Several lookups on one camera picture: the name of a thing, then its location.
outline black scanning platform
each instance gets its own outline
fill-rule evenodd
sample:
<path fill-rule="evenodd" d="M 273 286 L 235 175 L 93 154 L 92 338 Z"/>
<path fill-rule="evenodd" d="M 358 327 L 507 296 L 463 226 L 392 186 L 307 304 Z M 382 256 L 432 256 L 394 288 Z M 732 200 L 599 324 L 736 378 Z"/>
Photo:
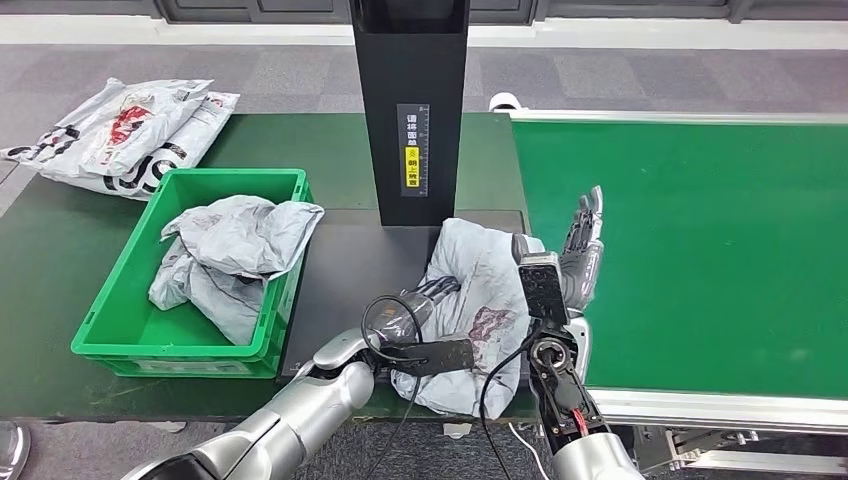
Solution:
<path fill-rule="evenodd" d="M 524 233 L 517 210 L 460 210 L 456 217 Z M 417 286 L 440 231 L 382 226 L 377 210 L 327 210 L 305 253 L 277 380 L 288 383 L 325 343 L 359 328 L 371 300 Z"/>

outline green conveyor belt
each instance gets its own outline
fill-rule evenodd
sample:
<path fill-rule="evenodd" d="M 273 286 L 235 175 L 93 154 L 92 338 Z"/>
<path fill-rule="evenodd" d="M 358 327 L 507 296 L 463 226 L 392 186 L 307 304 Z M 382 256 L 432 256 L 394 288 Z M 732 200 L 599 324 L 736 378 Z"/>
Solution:
<path fill-rule="evenodd" d="M 848 398 L 848 127 L 513 130 L 548 248 L 604 190 L 589 384 Z"/>

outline floor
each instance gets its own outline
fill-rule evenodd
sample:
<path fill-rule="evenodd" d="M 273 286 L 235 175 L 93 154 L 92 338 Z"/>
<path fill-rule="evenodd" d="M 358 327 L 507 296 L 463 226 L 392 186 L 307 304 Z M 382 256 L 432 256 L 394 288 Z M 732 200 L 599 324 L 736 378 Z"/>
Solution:
<path fill-rule="evenodd" d="M 362 110 L 356 59 L 347 47 L 0 45 L 0 65 L 0 147 L 33 142 L 109 76 L 128 83 L 212 78 L 217 90 L 242 94 L 237 111 L 243 113 Z M 469 51 L 464 108 L 485 110 L 499 91 L 516 94 L 531 108 L 846 113 L 848 52 Z M 0 215 L 32 175 L 0 160 Z M 33 453 L 22 480 L 120 478 L 139 463 L 177 453 L 225 426 L 191 424 L 178 434 L 137 423 L 33 423 L 31 428 Z M 297 478 L 360 478 L 391 428 L 385 423 L 344 427 Z M 541 478 L 509 430 L 494 430 L 513 478 Z M 502 477 L 479 426 L 460 440 L 440 434 L 439 425 L 404 427 L 375 478 Z M 524 436 L 543 447 L 529 432 Z M 770 446 L 799 453 L 817 453 L 824 446 L 848 455 L 842 439 L 801 438 Z M 687 471 L 662 478 L 792 477 Z"/>

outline gray plastic bag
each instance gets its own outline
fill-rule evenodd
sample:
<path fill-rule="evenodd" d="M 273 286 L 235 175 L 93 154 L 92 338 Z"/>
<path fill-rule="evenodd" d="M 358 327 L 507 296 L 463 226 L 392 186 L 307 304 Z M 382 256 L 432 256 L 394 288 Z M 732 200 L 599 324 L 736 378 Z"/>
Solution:
<path fill-rule="evenodd" d="M 527 237 L 530 252 L 542 252 L 542 241 Z M 470 338 L 474 367 L 421 380 L 415 403 L 437 413 L 477 415 L 483 382 L 492 369 L 514 352 L 530 326 L 527 301 L 512 258 L 512 235 L 475 223 L 449 218 L 422 283 L 453 276 L 461 283 L 436 306 L 422 326 L 425 342 Z M 486 392 L 486 414 L 498 418 L 518 388 L 521 359 L 507 364 Z M 415 378 L 392 371 L 392 385 L 403 398 L 412 396 Z"/>
<path fill-rule="evenodd" d="M 173 238 L 148 290 L 167 310 L 191 302 L 235 345 L 248 345 L 268 281 L 291 270 L 324 209 L 235 195 L 183 212 L 162 230 Z"/>

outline green bin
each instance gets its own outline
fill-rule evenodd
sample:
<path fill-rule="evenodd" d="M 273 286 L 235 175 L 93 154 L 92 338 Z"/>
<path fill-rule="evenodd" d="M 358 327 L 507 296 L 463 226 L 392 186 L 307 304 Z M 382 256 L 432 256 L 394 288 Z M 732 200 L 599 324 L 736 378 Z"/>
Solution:
<path fill-rule="evenodd" d="M 161 311 L 147 290 L 172 240 L 162 228 L 184 210 L 231 195 L 274 203 L 311 202 L 298 169 L 184 169 L 168 172 L 142 213 L 71 350 L 127 377 L 273 378 L 300 278 L 295 267 L 268 283 L 250 345 L 235 346 L 194 305 Z"/>

